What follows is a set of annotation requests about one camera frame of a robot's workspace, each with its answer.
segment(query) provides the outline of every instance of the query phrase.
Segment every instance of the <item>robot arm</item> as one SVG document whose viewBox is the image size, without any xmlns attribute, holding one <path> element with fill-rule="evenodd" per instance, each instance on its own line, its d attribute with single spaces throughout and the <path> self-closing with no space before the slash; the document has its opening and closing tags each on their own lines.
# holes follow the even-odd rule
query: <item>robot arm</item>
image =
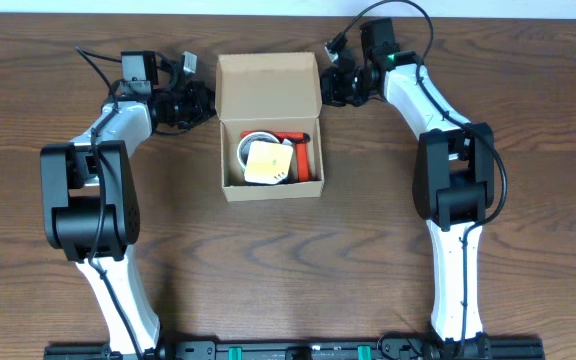
<svg viewBox="0 0 576 360">
<path fill-rule="evenodd" d="M 413 198 L 418 214 L 426 220 L 433 244 L 435 302 L 431 324 L 444 343 L 461 341 L 464 327 L 464 340 L 473 339 L 483 332 L 476 271 L 481 227 L 469 232 L 466 249 L 462 238 L 466 229 L 485 219 L 485 210 L 493 203 L 493 159 L 480 140 L 445 119 L 430 101 L 429 96 L 452 119 L 469 123 L 443 98 L 430 81 L 426 67 L 420 65 L 419 75 L 428 94 L 423 91 L 416 73 L 419 59 L 414 52 L 400 51 L 390 19 L 365 23 L 361 38 L 367 61 L 354 69 L 347 50 L 338 44 L 327 45 L 329 54 L 329 48 L 336 47 L 332 59 L 337 60 L 338 66 L 322 75 L 322 99 L 328 105 L 361 106 L 370 96 L 380 94 L 410 126 L 419 141 Z M 486 124 L 469 126 L 492 144 L 492 131 Z M 462 170 L 451 171 L 451 162 L 459 161 L 468 164 Z M 464 277 L 466 268 L 469 271 Z"/>
<path fill-rule="evenodd" d="M 117 98 L 114 115 L 99 128 L 114 111 L 114 101 L 106 103 L 83 134 L 67 144 L 47 145 L 41 152 L 46 236 L 88 279 L 108 325 L 113 353 L 135 354 L 136 346 L 145 353 L 158 343 L 159 318 L 148 303 L 135 257 L 140 216 L 128 159 L 158 124 L 187 131 L 214 115 L 214 93 L 203 83 L 186 81 L 194 72 L 193 59 L 196 62 L 194 55 L 184 53 L 177 63 L 167 60 L 171 84 L 176 84 L 158 89 L 153 87 L 158 82 L 155 53 L 122 53 L 126 80 L 120 83 L 122 95 Z M 106 215 L 92 261 L 103 270 L 105 279 L 89 264 L 100 198 L 69 193 L 71 189 L 99 186 L 91 154 L 93 128 L 105 179 Z"/>
<path fill-rule="evenodd" d="M 419 139 L 420 135 L 430 131 L 449 132 L 461 130 L 456 125 L 443 119 L 442 114 L 430 103 L 417 84 L 416 64 L 398 66 L 388 71 L 384 79 L 384 96 L 387 102 L 394 105 L 402 114 L 408 126 Z M 450 112 L 453 118 L 462 123 L 469 122 L 458 114 L 439 93 L 428 77 L 425 66 L 421 68 L 424 84 L 434 99 L 443 109 Z M 456 153 L 448 154 L 449 161 L 460 161 Z M 443 340 L 461 340 L 463 323 L 463 252 L 460 242 L 466 228 L 474 221 L 462 222 L 450 226 L 449 231 L 442 229 L 432 220 L 426 220 L 432 240 L 435 302 L 432 310 L 431 323 L 437 335 Z M 467 261 L 468 316 L 466 317 L 466 339 L 474 338 L 483 331 L 479 310 L 477 307 L 477 247 L 481 227 L 475 228 L 468 236 L 469 248 Z"/>
</svg>

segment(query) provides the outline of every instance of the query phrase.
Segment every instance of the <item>cable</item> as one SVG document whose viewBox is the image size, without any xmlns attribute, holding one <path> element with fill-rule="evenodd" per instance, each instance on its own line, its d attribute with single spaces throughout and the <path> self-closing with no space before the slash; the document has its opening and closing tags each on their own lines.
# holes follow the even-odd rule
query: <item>cable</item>
<svg viewBox="0 0 576 360">
<path fill-rule="evenodd" d="M 95 64 L 89 57 L 88 54 L 81 50 L 81 48 L 79 46 L 75 47 L 75 51 L 81 55 L 81 57 L 84 58 L 84 60 L 86 60 L 86 62 L 88 64 L 90 64 L 90 66 L 92 66 L 93 69 L 95 69 L 95 71 L 97 72 L 97 74 L 99 75 L 99 77 L 104 81 L 104 83 L 106 83 L 106 86 L 108 87 L 108 91 L 110 96 L 112 96 L 112 101 L 115 104 L 114 108 L 115 109 L 119 109 L 119 101 L 117 101 L 117 94 L 115 94 L 112 91 L 112 85 L 110 84 L 110 81 L 108 81 L 108 78 L 106 77 L 106 75 L 104 75 L 104 73 L 99 69 L 99 67 L 97 66 L 97 64 Z"/>
<path fill-rule="evenodd" d="M 419 5 L 415 4 L 412 1 L 408 1 L 408 0 L 383 0 L 377 3 L 374 3 L 370 6 L 368 6 L 367 8 L 365 8 L 362 12 L 360 12 L 357 16 L 355 16 L 354 19 L 352 19 L 352 21 L 350 22 L 350 24 L 344 29 L 344 31 L 342 31 L 342 33 L 345 35 L 348 30 L 350 30 L 350 28 L 352 28 L 355 23 L 357 21 L 359 21 L 359 19 L 361 19 L 362 16 L 364 16 L 368 11 L 376 8 L 377 6 L 383 5 L 383 4 L 387 4 L 387 3 L 391 3 L 391 2 L 400 2 L 400 3 L 404 3 L 404 4 L 408 4 L 414 8 L 416 8 L 417 10 L 419 10 L 421 13 L 426 14 L 426 12 L 424 11 L 424 9 L 422 9 Z"/>
<path fill-rule="evenodd" d="M 446 120 L 448 120 L 450 123 L 459 127 L 465 133 L 476 138 L 482 144 L 484 144 L 486 149 L 488 151 L 490 151 L 490 154 L 495 159 L 495 162 L 497 163 L 497 167 L 499 168 L 499 175 L 501 177 L 501 196 L 499 199 L 499 203 L 497 203 L 497 207 L 492 212 L 492 214 L 490 214 L 490 216 L 488 216 L 487 218 L 485 218 L 482 221 L 475 222 L 474 224 L 472 224 L 468 228 L 466 228 L 466 230 L 464 231 L 463 237 L 460 239 L 460 241 L 462 242 L 462 249 L 463 249 L 463 275 L 464 275 L 464 279 L 463 279 L 463 282 L 464 282 L 464 285 L 463 285 L 464 299 L 461 303 L 463 306 L 461 342 L 460 342 L 459 348 L 456 352 L 456 356 L 460 356 L 463 354 L 464 343 L 466 341 L 466 316 L 468 314 L 468 264 L 467 264 L 468 234 L 472 230 L 474 230 L 475 228 L 482 226 L 484 224 L 487 224 L 487 223 L 491 222 L 492 220 L 494 220 L 497 216 L 499 216 L 499 214 L 503 210 L 504 205 L 506 204 L 506 198 L 508 196 L 508 175 L 506 174 L 506 168 L 504 167 L 503 161 L 501 160 L 501 156 L 499 155 L 497 150 L 494 148 L 494 146 L 488 141 L 488 139 L 486 139 L 483 135 L 481 135 L 475 129 L 471 128 L 469 125 L 463 124 L 463 123 L 455 120 L 454 118 L 452 118 L 450 116 L 449 112 L 445 111 L 441 107 L 441 105 L 439 105 L 437 100 L 435 100 L 432 97 L 432 95 L 430 94 L 430 92 L 428 91 L 426 86 L 424 85 L 424 81 L 423 81 L 424 79 L 420 75 L 421 66 L 424 63 L 426 56 L 430 52 L 430 48 L 432 47 L 432 42 L 433 42 L 434 37 L 435 37 L 435 30 L 434 30 L 434 27 L 432 25 L 432 20 L 430 19 L 430 16 L 428 15 L 428 13 L 426 13 L 426 11 L 424 9 L 422 9 L 419 5 L 417 5 L 411 1 L 408 1 L 408 0 L 383 0 L 383 1 L 377 2 L 375 4 L 372 4 L 371 6 L 367 7 L 362 12 L 360 12 L 350 22 L 350 24 L 346 27 L 346 29 L 343 31 L 343 34 L 345 35 L 348 32 L 348 30 L 350 30 L 350 28 L 352 28 L 352 26 L 368 11 L 376 8 L 377 6 L 391 3 L 391 2 L 392 3 L 394 3 L 394 2 L 404 3 L 404 4 L 408 4 L 412 7 L 414 7 L 424 16 L 424 18 L 426 19 L 426 22 L 428 23 L 428 28 L 430 30 L 430 40 L 428 41 L 428 46 L 426 47 L 426 50 L 424 51 L 423 55 L 417 61 L 417 68 L 415 70 L 415 78 L 417 80 L 417 83 L 419 84 L 419 87 L 421 88 L 423 93 L 426 95 L 428 100 L 433 104 L 433 106 L 437 109 L 437 111 L 439 111 Z"/>
<path fill-rule="evenodd" d="M 115 80 L 112 83 L 112 88 L 108 91 L 108 96 L 112 96 L 112 94 L 117 93 L 117 89 L 121 86 L 121 80 Z"/>
<path fill-rule="evenodd" d="M 106 55 L 100 55 L 100 54 L 97 54 L 97 53 L 89 51 L 89 50 L 83 50 L 81 48 L 79 48 L 79 50 L 81 50 L 84 54 L 86 54 L 90 57 L 94 57 L 97 59 L 106 60 L 106 61 L 110 61 L 110 62 L 116 62 L 116 63 L 121 64 L 121 59 L 117 59 L 117 58 L 106 56 Z"/>
<path fill-rule="evenodd" d="M 108 291 L 108 294 L 110 295 L 110 299 L 112 300 L 112 304 L 115 307 L 115 310 L 117 311 L 117 313 L 119 314 L 119 318 L 121 318 L 121 321 L 123 322 L 125 328 L 126 328 L 126 332 L 128 332 L 128 336 L 130 337 L 130 341 L 132 342 L 132 346 L 135 349 L 135 355 L 137 356 L 138 360 L 143 360 L 143 357 L 141 355 L 141 349 L 139 348 L 139 345 L 137 344 L 137 340 L 135 338 L 135 335 L 133 334 L 132 328 L 130 327 L 130 323 L 128 323 L 128 319 L 126 318 L 126 314 L 124 314 L 123 309 L 121 308 L 121 304 L 119 304 L 119 300 L 117 299 L 117 295 L 115 294 L 114 289 L 112 288 L 112 285 L 110 284 L 110 281 L 108 280 L 108 276 L 107 276 L 107 272 L 101 267 L 101 265 L 96 264 L 93 260 L 95 258 L 95 255 L 97 254 L 97 249 L 99 247 L 99 240 L 101 239 L 101 236 L 103 234 L 103 229 L 104 229 L 104 222 L 106 220 L 106 180 L 105 180 L 105 176 L 104 176 L 104 171 L 103 171 L 103 166 L 101 164 L 101 158 L 99 155 L 99 151 L 97 149 L 97 137 L 99 134 L 99 131 L 108 123 L 108 121 L 110 121 L 110 119 L 112 119 L 113 116 L 115 116 L 115 114 L 118 113 L 119 111 L 119 103 L 117 101 L 117 95 L 114 93 L 113 91 L 113 87 L 110 84 L 110 81 L 108 81 L 108 78 L 106 77 L 106 75 L 104 75 L 104 73 L 97 67 L 97 65 L 88 57 L 88 54 L 86 54 L 86 52 L 84 52 L 83 50 L 81 50 L 81 48 L 76 47 L 75 50 L 79 53 L 79 55 L 81 55 L 86 62 L 88 62 L 93 69 L 95 69 L 95 71 L 97 72 L 97 74 L 99 74 L 99 76 L 102 78 L 102 80 L 104 80 L 104 82 L 106 83 L 106 86 L 108 87 L 108 91 L 111 94 L 113 101 L 114 101 L 114 106 L 112 111 L 106 115 L 100 122 L 99 124 L 97 124 L 97 126 L 93 126 L 90 129 L 90 150 L 92 152 L 92 156 L 95 162 L 95 167 L 97 168 L 97 178 L 99 179 L 99 203 L 100 203 L 100 210 L 99 210 L 99 220 L 97 222 L 97 231 L 95 233 L 95 238 L 93 241 L 93 245 L 90 248 L 90 252 L 88 253 L 88 264 L 95 269 L 95 271 L 99 274 L 99 277 L 101 278 L 101 280 L 104 282 L 104 285 L 106 286 L 106 290 Z"/>
</svg>

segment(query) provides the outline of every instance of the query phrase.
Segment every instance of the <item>box flap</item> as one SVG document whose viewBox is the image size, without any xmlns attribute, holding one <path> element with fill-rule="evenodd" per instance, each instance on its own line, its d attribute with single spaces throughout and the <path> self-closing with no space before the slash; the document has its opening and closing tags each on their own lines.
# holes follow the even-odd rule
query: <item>box flap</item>
<svg viewBox="0 0 576 360">
<path fill-rule="evenodd" d="M 313 53 L 219 55 L 219 119 L 316 118 L 321 110 Z"/>
</svg>

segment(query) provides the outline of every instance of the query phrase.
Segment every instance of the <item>wooden table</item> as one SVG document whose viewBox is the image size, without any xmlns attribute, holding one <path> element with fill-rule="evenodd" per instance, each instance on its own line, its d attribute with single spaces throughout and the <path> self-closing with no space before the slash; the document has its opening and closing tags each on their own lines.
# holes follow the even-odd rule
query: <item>wooden table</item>
<svg viewBox="0 0 576 360">
<path fill-rule="evenodd" d="M 199 55 L 313 51 L 342 18 L 0 15 L 0 359 L 51 342 L 108 339 L 93 293 L 43 233 L 39 150 L 82 133 L 103 83 L 73 51 Z M 461 113 L 494 129 L 508 169 L 502 216 L 479 251 L 482 321 L 537 334 L 576 359 L 576 21 L 437 19 L 427 65 Z M 397 19 L 421 50 L 420 19 Z M 360 48 L 358 30 L 350 44 Z M 110 78 L 116 64 L 101 64 Z M 415 138 L 387 104 L 324 107 L 321 198 L 228 204 L 218 119 L 152 138 L 131 159 L 142 213 L 141 276 L 166 331 L 222 340 L 377 337 L 425 331 L 432 249 L 412 203 Z"/>
</svg>

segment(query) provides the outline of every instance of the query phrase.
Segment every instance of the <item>cardboard box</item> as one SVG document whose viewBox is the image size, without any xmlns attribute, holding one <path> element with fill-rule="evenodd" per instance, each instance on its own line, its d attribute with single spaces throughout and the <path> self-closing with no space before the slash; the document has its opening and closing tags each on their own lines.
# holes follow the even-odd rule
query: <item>cardboard box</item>
<svg viewBox="0 0 576 360">
<path fill-rule="evenodd" d="M 217 115 L 221 121 L 221 185 L 228 201 L 318 197 L 324 186 L 321 157 L 319 72 L 313 53 L 220 55 Z M 254 186 L 237 161 L 241 133 L 248 130 L 310 135 L 311 181 Z M 297 179 L 296 159 L 290 166 Z"/>
</svg>

